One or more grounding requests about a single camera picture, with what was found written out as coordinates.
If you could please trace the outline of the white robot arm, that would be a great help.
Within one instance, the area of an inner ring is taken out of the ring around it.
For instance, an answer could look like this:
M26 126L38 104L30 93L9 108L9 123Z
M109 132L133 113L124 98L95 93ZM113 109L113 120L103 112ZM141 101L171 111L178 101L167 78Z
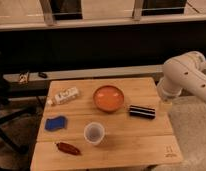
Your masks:
M162 102L170 102L181 95L183 89L206 103L205 56L191 51L166 60L162 66L163 77L157 84Z

